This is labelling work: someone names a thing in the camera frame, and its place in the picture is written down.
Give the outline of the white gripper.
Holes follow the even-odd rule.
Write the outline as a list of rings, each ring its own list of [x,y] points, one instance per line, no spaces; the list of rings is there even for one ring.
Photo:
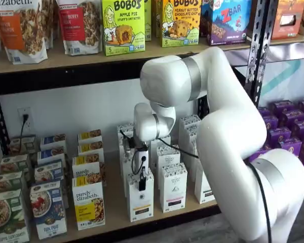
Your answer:
[[[138,150],[136,153],[136,173],[139,174],[139,191],[146,190],[148,168],[149,168],[148,149]]]

